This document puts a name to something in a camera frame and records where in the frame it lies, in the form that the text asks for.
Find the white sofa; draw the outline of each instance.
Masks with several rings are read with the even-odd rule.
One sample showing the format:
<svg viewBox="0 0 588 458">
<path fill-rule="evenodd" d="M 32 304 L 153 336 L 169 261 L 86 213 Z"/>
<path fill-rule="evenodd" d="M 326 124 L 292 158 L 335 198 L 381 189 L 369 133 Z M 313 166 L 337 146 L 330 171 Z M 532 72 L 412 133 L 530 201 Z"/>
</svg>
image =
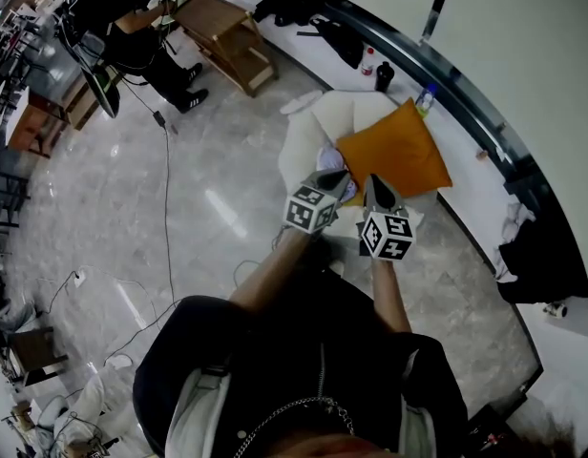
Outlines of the white sofa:
<svg viewBox="0 0 588 458">
<path fill-rule="evenodd" d="M 294 187 L 316 170 L 317 155 L 328 142 L 358 133 L 398 108 L 379 92 L 328 92 L 309 107 L 289 116 L 289 126 L 279 155 L 279 169 L 285 188 Z M 423 212 L 436 199 L 436 192 L 407 198 L 409 220 L 416 228 Z M 331 237 L 358 239 L 357 222 L 363 220 L 361 207 L 342 207 L 339 218 L 324 230 Z"/>
</svg>

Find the shoe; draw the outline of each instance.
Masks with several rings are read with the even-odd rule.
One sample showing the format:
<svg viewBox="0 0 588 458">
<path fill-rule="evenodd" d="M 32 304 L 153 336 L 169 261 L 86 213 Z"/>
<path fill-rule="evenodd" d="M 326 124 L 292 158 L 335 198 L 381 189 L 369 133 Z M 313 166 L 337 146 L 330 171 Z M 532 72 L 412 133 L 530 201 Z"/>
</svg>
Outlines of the shoe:
<svg viewBox="0 0 588 458">
<path fill-rule="evenodd" d="M 178 107 L 178 110 L 181 114 L 186 114 L 187 112 L 190 112 L 192 109 L 200 105 L 202 101 L 205 98 L 207 98 L 209 92 L 207 92 L 205 89 L 202 89 L 198 92 L 194 92 L 193 94 L 190 94 L 188 92 L 186 92 L 185 94 L 187 95 L 188 101 L 183 107 Z"/>
<path fill-rule="evenodd" d="M 109 364 L 114 369 L 119 370 L 120 368 L 128 368 L 133 366 L 133 360 L 126 355 L 116 355 L 107 359 L 105 364 Z"/>
<path fill-rule="evenodd" d="M 195 81 L 195 78 L 200 75 L 200 72 L 202 72 L 201 63 L 197 63 L 190 70 L 188 70 L 188 85 L 186 85 L 187 89 L 192 86 L 192 82 Z"/>
</svg>

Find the black sneaker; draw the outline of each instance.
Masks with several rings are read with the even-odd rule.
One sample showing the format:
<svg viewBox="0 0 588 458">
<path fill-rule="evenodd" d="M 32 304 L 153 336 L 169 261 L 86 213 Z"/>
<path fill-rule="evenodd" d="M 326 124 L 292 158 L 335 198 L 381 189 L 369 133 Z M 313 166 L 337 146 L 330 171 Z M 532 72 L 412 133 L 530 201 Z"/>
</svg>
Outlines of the black sneaker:
<svg viewBox="0 0 588 458">
<path fill-rule="evenodd" d="M 200 105 L 202 103 L 202 101 L 205 98 L 207 98 L 207 95 L 209 95 L 209 92 L 207 92 L 205 89 L 202 89 L 202 90 L 199 90 L 198 92 L 194 92 L 193 94 L 185 92 L 185 95 L 187 97 L 187 102 L 184 102 L 183 106 L 178 107 L 178 110 L 182 114 L 186 114 L 187 112 L 190 112 L 192 109 L 194 109 L 195 107 Z"/>
<path fill-rule="evenodd" d="M 202 72 L 201 63 L 197 63 L 190 70 L 188 70 L 188 85 L 186 85 L 186 88 L 190 88 L 192 86 L 192 82 L 195 81 L 195 78 L 200 75 L 200 72 Z"/>
</svg>

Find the plastic bottle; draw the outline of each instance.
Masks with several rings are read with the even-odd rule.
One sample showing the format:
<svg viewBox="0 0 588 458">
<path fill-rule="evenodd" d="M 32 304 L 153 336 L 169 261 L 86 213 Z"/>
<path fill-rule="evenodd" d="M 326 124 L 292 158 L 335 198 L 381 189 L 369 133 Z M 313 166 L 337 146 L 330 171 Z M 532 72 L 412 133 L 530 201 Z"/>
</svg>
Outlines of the plastic bottle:
<svg viewBox="0 0 588 458">
<path fill-rule="evenodd" d="M 371 76 L 372 70 L 374 69 L 374 49 L 367 48 L 367 51 L 364 53 L 364 57 L 362 58 L 362 66 L 360 67 L 360 71 L 364 76 Z"/>
<path fill-rule="evenodd" d="M 384 61 L 381 66 L 377 68 L 377 81 L 374 89 L 377 92 L 387 92 L 389 83 L 394 76 L 394 70 L 387 61 Z"/>
<path fill-rule="evenodd" d="M 415 100 L 415 106 L 422 117 L 428 115 L 428 112 L 434 103 L 434 97 L 436 96 L 437 91 L 438 87 L 433 83 L 430 83 L 430 85 L 422 90 L 417 100 Z"/>
</svg>

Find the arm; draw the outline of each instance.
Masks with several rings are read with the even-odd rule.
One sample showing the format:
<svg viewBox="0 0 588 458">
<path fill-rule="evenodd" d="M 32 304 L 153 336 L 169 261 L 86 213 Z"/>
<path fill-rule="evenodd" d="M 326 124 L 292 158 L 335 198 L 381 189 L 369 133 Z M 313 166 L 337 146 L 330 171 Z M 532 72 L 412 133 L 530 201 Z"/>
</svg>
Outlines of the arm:
<svg viewBox="0 0 588 458">
<path fill-rule="evenodd" d="M 393 332 L 412 332 L 391 261 L 372 261 L 374 310 Z"/>
<path fill-rule="evenodd" d="M 150 26 L 155 20 L 165 13 L 168 13 L 166 5 L 158 5 L 154 9 L 140 13 L 134 13 L 133 11 L 130 11 L 123 17 L 120 17 L 118 20 L 116 20 L 115 24 L 124 33 L 132 34 Z"/>
<path fill-rule="evenodd" d="M 233 292 L 230 301 L 249 312 L 265 308 L 279 293 L 310 240 L 311 236 L 302 231 L 285 231 L 277 249 Z"/>
</svg>

